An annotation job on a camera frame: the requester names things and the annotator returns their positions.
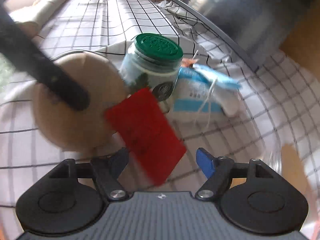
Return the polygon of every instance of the blue stripe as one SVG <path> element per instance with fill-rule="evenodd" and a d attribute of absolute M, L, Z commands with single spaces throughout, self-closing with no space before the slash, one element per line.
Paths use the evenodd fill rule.
<path fill-rule="evenodd" d="M 193 99 L 177 99 L 173 105 L 173 111 L 186 111 L 186 112 L 197 112 L 201 106 L 203 101 L 196 101 Z M 204 107 L 202 108 L 202 113 L 208 112 L 208 103 L 205 103 Z M 222 112 L 221 106 L 215 102 L 211 103 L 211 112 Z"/>

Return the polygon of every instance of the black handle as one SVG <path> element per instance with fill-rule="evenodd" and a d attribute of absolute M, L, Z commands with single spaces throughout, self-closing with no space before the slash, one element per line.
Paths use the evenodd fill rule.
<path fill-rule="evenodd" d="M 20 71 L 26 71 L 74 110 L 89 106 L 88 92 L 49 60 L 0 6 L 0 52 Z"/>

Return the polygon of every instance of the checkered tablecloth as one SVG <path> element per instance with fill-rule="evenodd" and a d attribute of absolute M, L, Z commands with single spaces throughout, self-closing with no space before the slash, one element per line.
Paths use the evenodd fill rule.
<path fill-rule="evenodd" d="M 185 57 L 199 50 L 199 63 L 239 81 L 239 96 L 246 111 L 238 118 L 206 124 L 171 122 L 186 147 L 167 182 L 153 187 L 132 159 L 120 182 L 129 190 L 196 190 L 205 177 L 195 162 L 196 149 L 214 156 L 230 156 L 248 162 L 270 151 L 274 141 L 293 144 L 304 164 L 313 190 L 319 195 L 320 180 L 320 84 L 282 52 L 268 57 L 255 74 L 208 26 L 172 1 L 68 0 L 34 38 L 48 56 L 73 49 L 98 50 L 119 67 L 127 48 L 140 33 L 159 33 L 176 41 Z M 22 228 L 15 215 L 20 195 L 66 158 L 88 161 L 122 146 L 114 142 L 91 154 L 66 152 L 49 143 L 32 115 L 32 87 L 26 73 L 15 73 L 0 106 L 0 221 L 7 239 Z M 168 105 L 162 108 L 167 112 Z"/>

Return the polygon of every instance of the green lid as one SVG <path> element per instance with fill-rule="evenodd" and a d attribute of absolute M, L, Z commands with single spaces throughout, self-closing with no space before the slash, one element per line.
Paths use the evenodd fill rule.
<path fill-rule="evenodd" d="M 154 33 L 139 34 L 134 44 L 136 48 L 152 59 L 181 60 L 183 51 L 174 41 Z"/>

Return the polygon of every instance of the red card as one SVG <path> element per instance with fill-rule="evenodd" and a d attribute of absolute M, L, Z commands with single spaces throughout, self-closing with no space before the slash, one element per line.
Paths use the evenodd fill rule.
<path fill-rule="evenodd" d="M 164 183 L 186 148 L 176 137 L 149 89 L 141 89 L 106 110 L 105 117 L 153 183 Z"/>

